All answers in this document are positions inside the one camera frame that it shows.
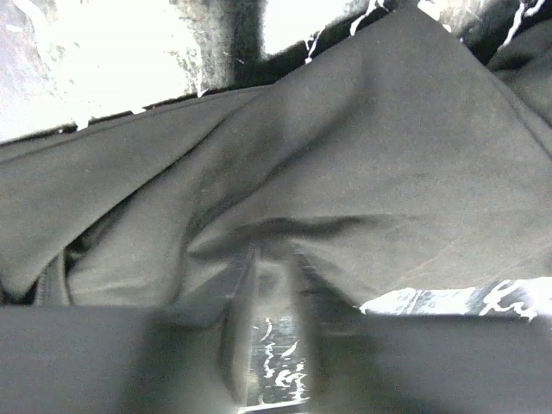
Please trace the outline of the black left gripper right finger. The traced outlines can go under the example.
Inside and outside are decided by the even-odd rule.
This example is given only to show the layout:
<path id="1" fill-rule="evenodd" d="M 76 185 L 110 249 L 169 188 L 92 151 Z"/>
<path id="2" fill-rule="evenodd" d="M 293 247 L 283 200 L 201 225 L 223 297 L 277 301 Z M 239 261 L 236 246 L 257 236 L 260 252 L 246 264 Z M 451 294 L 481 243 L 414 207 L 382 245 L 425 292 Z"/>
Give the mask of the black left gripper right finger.
<path id="1" fill-rule="evenodd" d="M 311 403 L 326 405 L 337 391 L 343 352 L 358 310 L 327 281 L 307 255 L 294 248 L 292 296 L 309 362 Z"/>

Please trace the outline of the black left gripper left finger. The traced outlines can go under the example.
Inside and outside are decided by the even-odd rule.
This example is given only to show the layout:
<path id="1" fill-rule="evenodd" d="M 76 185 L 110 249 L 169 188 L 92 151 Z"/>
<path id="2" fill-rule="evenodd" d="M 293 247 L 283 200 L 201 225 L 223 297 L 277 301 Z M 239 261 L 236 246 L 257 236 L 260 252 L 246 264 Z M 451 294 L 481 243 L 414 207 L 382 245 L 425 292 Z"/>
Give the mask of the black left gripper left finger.
<path id="1" fill-rule="evenodd" d="M 258 248 L 249 246 L 166 310 L 169 396 L 177 408 L 245 404 L 257 259 Z"/>

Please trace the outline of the black printed t-shirt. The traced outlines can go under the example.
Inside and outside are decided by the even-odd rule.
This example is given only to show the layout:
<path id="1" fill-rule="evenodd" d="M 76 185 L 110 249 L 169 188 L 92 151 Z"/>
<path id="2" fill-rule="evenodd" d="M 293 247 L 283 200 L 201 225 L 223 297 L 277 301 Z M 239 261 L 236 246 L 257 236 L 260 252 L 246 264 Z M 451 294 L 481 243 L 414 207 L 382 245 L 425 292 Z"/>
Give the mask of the black printed t-shirt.
<path id="1" fill-rule="evenodd" d="M 1 285 L 157 306 L 255 250 L 359 301 L 551 274 L 551 23 L 487 63 L 401 9 L 280 81 L 1 148 Z"/>

